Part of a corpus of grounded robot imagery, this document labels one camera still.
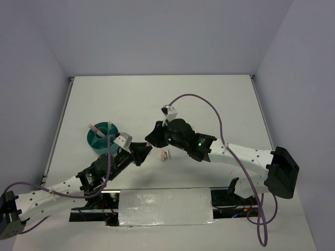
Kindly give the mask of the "pink small stapler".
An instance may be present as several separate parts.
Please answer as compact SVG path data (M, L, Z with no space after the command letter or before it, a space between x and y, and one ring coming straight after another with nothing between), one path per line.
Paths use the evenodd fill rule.
M161 148L161 161L165 162L168 161L169 159L170 159L169 150L166 147Z

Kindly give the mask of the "red pen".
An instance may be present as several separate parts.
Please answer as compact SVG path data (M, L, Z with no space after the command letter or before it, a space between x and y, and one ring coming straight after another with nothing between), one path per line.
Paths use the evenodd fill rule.
M94 133L96 133L100 138L104 138L104 137L106 136L102 131L100 131L100 130L99 130L97 127L95 127L94 125L89 124L88 127L89 127L89 129L90 129L91 131L93 131Z

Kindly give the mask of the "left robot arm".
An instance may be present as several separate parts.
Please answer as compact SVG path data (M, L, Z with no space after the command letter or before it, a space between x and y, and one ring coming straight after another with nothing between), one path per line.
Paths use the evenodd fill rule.
M1 239L24 234L27 224L38 226L49 216L67 209L86 205L98 208L107 183L130 164L140 166L151 150L152 146L146 143L131 143L128 151L119 148L115 156L102 154L77 175L49 188L23 182L35 188L29 193L17 195L12 191L20 182L9 185L1 195Z

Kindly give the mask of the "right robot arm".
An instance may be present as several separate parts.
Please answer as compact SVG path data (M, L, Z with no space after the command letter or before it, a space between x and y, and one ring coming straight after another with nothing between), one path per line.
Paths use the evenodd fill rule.
M283 147L270 151L224 144L214 136L195 132L183 119L157 121L145 140L157 148L171 145L184 150L198 162L240 167L245 177L234 178L228 188L228 200L232 204L240 204L245 198L260 193L283 199L294 196L299 166Z

